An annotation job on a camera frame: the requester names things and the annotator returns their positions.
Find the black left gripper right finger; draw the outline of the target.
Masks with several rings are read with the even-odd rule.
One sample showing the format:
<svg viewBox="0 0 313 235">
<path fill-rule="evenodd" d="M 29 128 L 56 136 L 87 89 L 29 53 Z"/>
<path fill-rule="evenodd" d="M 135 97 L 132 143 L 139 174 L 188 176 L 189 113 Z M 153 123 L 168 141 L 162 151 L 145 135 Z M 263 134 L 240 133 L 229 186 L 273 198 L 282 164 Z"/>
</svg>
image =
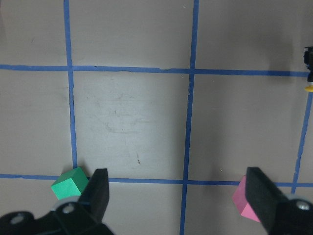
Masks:
<svg viewBox="0 0 313 235">
<path fill-rule="evenodd" d="M 275 230 L 279 207 L 289 200 L 258 167 L 246 169 L 245 196 L 265 230 Z"/>
</svg>

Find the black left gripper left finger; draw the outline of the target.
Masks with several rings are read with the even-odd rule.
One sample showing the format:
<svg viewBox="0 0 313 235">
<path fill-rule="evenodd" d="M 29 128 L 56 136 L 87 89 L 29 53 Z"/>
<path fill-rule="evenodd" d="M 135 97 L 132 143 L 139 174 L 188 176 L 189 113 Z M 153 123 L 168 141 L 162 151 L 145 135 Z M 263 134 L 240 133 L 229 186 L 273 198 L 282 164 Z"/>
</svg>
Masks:
<svg viewBox="0 0 313 235">
<path fill-rule="evenodd" d="M 101 223 L 106 212 L 110 198 L 108 170 L 106 168 L 96 169 L 78 203 L 95 219 Z"/>
</svg>

